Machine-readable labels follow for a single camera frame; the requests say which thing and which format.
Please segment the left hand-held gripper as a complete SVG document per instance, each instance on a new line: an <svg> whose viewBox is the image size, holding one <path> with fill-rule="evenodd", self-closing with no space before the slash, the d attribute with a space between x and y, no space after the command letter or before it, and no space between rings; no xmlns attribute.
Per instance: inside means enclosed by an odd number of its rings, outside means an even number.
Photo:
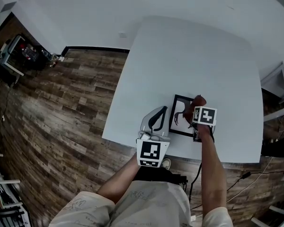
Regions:
<svg viewBox="0 0 284 227"><path fill-rule="evenodd" d="M160 167L170 145L168 129L167 107L156 108L143 118L142 128L136 140L136 157L139 166Z"/></svg>

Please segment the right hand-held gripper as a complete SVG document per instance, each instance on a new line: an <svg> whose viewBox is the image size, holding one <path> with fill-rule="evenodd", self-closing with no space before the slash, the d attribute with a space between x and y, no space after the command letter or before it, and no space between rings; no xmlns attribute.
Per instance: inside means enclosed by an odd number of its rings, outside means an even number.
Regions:
<svg viewBox="0 0 284 227"><path fill-rule="evenodd" d="M192 123L203 124L208 126L216 125L217 109L205 106L196 106Z"/></svg>

